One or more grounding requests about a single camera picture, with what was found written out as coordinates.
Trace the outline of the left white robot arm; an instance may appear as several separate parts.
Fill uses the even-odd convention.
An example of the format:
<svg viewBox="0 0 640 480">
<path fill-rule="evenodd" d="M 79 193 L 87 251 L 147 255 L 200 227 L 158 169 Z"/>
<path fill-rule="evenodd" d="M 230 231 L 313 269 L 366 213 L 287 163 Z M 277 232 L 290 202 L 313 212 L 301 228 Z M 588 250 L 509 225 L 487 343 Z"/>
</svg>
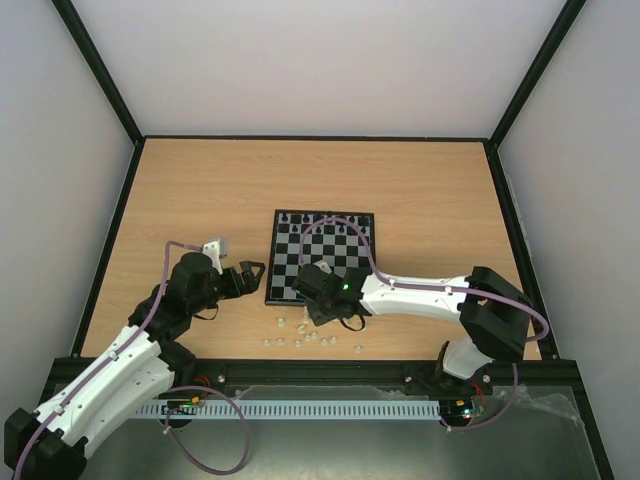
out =
<svg viewBox="0 0 640 480">
<path fill-rule="evenodd" d="M 34 411 L 4 425 L 4 462 L 16 479 L 77 479 L 88 460 L 147 402 L 191 390 L 194 355 L 177 339 L 222 300 L 258 290 L 264 264 L 222 267 L 212 245 L 190 246 L 137 305 L 105 351 Z"/>
</svg>

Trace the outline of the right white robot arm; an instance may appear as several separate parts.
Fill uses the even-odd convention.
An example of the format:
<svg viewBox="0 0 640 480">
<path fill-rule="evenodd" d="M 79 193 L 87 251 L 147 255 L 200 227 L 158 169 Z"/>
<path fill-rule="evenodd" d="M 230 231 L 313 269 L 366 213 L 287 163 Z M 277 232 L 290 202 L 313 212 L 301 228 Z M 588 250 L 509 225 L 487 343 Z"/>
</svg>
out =
<svg viewBox="0 0 640 480">
<path fill-rule="evenodd" d="M 370 268 L 349 268 L 340 276 L 319 262 L 303 265 L 292 289 L 304 298 L 316 326 L 391 314 L 461 325 L 464 334 L 443 344 L 434 368 L 433 382 L 450 392 L 490 363 L 519 363 L 528 343 L 529 301 L 486 267 L 469 276 L 421 279 Z"/>
</svg>

